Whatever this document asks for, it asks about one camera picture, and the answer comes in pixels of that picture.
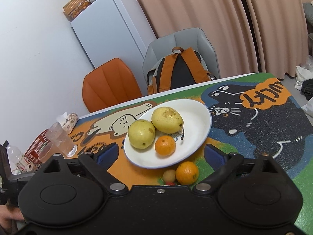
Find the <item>table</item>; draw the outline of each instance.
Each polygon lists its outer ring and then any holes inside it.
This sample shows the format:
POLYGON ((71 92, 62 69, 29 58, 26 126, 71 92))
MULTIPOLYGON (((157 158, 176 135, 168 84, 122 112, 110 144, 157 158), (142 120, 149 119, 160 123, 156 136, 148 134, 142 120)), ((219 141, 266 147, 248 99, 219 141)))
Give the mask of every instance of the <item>table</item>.
POLYGON ((119 155, 109 173, 129 188, 134 184, 163 185, 164 169, 143 169, 131 164, 124 152, 127 125, 157 104, 173 99, 197 100, 212 114, 206 142, 187 160, 199 168, 203 180, 213 172, 203 156, 211 143, 225 153, 245 158, 269 153, 300 189, 304 204, 296 225, 313 234, 313 127, 295 99, 270 73, 251 73, 204 82, 118 104, 80 118, 69 135, 79 154, 97 152, 116 142, 119 155))

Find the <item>backpack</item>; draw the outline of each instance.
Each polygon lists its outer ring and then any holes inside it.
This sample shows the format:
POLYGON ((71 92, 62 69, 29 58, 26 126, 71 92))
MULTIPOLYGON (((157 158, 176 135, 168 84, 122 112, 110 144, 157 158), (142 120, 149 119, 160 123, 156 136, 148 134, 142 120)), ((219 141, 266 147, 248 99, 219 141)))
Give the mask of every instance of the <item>backpack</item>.
POLYGON ((201 64, 197 51, 174 47, 172 52, 174 54, 164 57, 148 72, 149 95, 216 79, 206 70, 206 65, 201 64))

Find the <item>screw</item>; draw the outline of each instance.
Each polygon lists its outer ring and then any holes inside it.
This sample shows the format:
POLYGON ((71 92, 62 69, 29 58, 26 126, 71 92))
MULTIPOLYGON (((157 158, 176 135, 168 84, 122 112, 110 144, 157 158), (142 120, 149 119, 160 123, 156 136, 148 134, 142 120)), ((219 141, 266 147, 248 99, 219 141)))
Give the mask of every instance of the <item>screw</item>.
POLYGON ((156 192, 157 193, 165 193, 165 190, 164 189, 158 189, 156 192))
POLYGON ((110 185, 110 189, 113 191, 122 191, 125 188, 123 183, 113 183, 110 185))
POLYGON ((196 189, 198 191, 209 191, 211 189, 211 185, 209 185, 208 183, 199 183, 196 185, 196 189))

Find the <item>orange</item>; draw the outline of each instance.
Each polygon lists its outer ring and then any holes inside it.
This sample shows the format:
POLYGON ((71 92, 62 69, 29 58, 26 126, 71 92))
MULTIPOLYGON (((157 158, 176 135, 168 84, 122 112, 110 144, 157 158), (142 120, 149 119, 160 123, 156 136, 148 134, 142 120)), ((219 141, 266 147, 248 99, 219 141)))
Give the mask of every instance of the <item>orange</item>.
POLYGON ((193 184, 198 176, 199 169, 192 162, 183 162, 176 169, 176 179, 181 184, 193 184))
POLYGON ((154 148, 159 155, 171 155, 176 149, 176 143, 171 136, 164 135, 156 140, 154 148))

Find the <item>refrigerator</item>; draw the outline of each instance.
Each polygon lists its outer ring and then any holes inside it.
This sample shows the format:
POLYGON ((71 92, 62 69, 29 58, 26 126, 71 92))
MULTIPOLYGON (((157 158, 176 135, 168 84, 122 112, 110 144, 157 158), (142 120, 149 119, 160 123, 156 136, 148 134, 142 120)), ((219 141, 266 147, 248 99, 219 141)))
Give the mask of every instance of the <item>refrigerator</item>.
POLYGON ((156 37, 137 0, 96 0, 71 25, 95 68, 120 58, 148 94, 142 64, 156 37))

